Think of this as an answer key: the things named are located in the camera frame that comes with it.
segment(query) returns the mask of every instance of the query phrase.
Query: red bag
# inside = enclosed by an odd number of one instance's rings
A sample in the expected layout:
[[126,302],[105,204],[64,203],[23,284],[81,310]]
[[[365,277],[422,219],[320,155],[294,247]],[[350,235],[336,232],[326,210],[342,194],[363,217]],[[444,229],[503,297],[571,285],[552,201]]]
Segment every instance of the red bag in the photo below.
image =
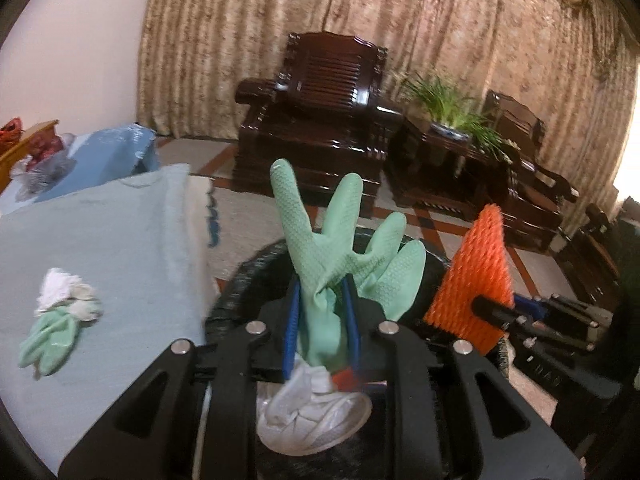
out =
[[0,156],[8,152],[18,142],[22,135],[22,120],[20,117],[11,119],[0,129]]

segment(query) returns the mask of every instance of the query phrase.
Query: beige curtain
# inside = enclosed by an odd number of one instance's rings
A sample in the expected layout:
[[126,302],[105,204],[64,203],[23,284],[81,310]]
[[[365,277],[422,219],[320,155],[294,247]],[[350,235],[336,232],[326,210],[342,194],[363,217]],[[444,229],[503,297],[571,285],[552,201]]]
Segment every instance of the beige curtain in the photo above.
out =
[[513,95],[548,126],[541,162],[612,205],[636,85],[635,41],[611,0],[150,0],[138,113],[161,134],[236,138],[245,77],[272,77],[289,31],[386,46],[389,74],[444,70],[481,98]]

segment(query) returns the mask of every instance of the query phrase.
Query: orange mesh net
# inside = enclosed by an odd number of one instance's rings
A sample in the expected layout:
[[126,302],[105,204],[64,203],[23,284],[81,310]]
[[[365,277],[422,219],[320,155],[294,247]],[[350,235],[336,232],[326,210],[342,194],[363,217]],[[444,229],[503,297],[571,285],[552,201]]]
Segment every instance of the orange mesh net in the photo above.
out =
[[485,355],[503,332],[471,311],[472,300],[480,295],[513,307],[502,215],[494,204],[485,206],[466,233],[424,320],[471,341]]

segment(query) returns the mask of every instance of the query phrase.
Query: folded blue cloth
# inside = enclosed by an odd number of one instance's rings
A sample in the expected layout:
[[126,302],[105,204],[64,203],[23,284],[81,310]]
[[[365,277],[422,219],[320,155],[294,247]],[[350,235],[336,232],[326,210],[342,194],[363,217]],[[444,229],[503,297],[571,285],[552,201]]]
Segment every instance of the folded blue cloth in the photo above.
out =
[[111,180],[159,169],[155,138],[153,130],[138,124],[95,132],[72,156],[77,163],[71,173],[42,192],[35,201],[44,202]]

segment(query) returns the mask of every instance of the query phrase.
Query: white wall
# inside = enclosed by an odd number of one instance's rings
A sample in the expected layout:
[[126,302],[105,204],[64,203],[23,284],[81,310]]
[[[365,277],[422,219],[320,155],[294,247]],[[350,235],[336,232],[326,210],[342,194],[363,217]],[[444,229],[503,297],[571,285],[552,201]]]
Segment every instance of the white wall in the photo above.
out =
[[146,0],[31,0],[0,50],[0,124],[81,134],[136,117]]

